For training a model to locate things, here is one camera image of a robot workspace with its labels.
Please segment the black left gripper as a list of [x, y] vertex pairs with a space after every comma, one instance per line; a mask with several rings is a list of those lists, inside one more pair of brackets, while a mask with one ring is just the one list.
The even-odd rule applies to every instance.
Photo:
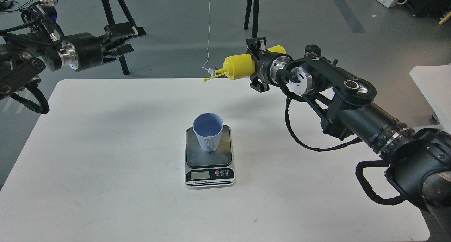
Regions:
[[102, 51], [102, 43], [120, 44], [147, 34], [143, 27], [132, 26], [129, 22], [107, 25], [104, 30], [106, 33], [103, 37], [90, 33], [66, 36], [61, 43], [62, 65], [79, 72], [114, 62], [124, 54], [133, 52], [134, 48], [131, 44], [125, 44], [111, 51]]

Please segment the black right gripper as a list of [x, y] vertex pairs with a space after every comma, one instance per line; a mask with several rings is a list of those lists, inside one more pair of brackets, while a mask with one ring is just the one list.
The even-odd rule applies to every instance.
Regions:
[[250, 87], [259, 93], [269, 91], [269, 84], [278, 86], [277, 70], [283, 70], [288, 62], [293, 61], [285, 49], [266, 49], [266, 42], [266, 38], [246, 39], [246, 53], [256, 56], [257, 59], [257, 76], [249, 77]]

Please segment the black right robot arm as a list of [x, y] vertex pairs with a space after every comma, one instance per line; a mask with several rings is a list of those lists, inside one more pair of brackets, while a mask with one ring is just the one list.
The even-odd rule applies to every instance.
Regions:
[[289, 105], [306, 102], [320, 117], [324, 134], [343, 140], [356, 138], [324, 152], [365, 142], [379, 161], [362, 161], [355, 174], [366, 195], [381, 205], [409, 201], [421, 210], [450, 207], [450, 134], [437, 128], [415, 131], [374, 103], [375, 87], [322, 56], [317, 45], [308, 45], [303, 58], [269, 51], [266, 38], [246, 40], [255, 63], [251, 87], [259, 92], [270, 85], [286, 96], [285, 123], [292, 138], [307, 147], [290, 125]]

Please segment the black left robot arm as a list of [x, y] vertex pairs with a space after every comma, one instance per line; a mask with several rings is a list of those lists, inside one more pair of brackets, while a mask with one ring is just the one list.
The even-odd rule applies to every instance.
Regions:
[[128, 68], [124, 54], [132, 52], [127, 41], [145, 36], [137, 27], [124, 0], [118, 0], [127, 22], [115, 23], [108, 0], [102, 0], [108, 25], [105, 34], [65, 35], [57, 24], [57, 0], [40, 0], [21, 9], [23, 24], [1, 30], [1, 99], [10, 97], [24, 107], [40, 113], [49, 112], [47, 99], [38, 89], [39, 73], [68, 66], [79, 72], [120, 60], [124, 74]]

